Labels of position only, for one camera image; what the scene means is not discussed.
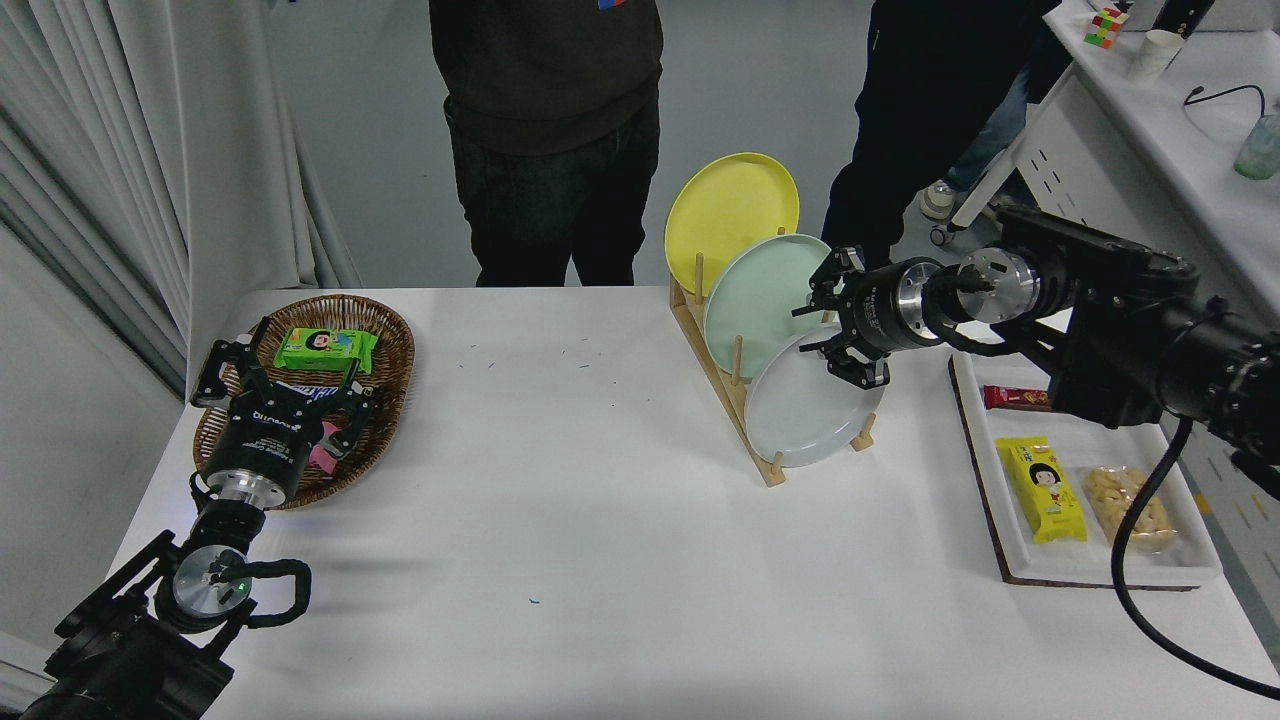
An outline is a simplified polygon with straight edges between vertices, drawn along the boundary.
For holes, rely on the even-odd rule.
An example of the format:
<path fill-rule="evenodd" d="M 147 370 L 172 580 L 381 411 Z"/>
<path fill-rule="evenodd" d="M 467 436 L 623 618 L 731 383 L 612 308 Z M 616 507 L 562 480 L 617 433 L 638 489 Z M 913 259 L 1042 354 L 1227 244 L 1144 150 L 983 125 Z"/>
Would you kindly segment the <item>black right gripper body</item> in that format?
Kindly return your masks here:
<path fill-rule="evenodd" d="M 897 263 L 845 277 L 838 320 L 851 336 L 856 356 L 873 361 L 910 348 L 910 332 L 899 313 L 899 286 L 906 268 L 906 263 Z"/>

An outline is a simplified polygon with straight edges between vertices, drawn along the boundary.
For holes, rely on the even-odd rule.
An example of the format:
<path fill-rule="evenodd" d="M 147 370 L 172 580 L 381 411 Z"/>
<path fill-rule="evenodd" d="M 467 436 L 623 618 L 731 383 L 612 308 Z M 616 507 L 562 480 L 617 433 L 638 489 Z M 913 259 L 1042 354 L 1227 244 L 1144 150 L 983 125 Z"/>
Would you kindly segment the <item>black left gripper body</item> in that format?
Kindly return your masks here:
<path fill-rule="evenodd" d="M 230 418 L 204 464 L 207 486 L 215 488 L 218 477 L 243 471 L 270 480 L 282 493 L 294 493 L 311 448 L 323 437 L 329 405 L 293 389 L 241 393 L 230 401 Z"/>

